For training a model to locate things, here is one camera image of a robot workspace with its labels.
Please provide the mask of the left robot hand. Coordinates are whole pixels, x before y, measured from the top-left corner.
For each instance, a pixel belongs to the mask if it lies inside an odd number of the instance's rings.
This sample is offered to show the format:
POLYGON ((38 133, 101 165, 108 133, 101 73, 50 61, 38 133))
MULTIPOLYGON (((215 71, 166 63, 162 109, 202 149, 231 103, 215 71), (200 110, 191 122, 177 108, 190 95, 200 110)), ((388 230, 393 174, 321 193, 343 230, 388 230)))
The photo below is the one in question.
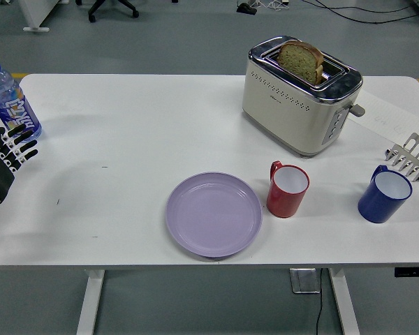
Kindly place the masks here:
POLYGON ((32 135, 33 131, 24 124, 12 130, 0 127, 0 204, 8 195, 15 180, 15 173, 38 153, 35 148, 37 140, 24 143, 32 135))

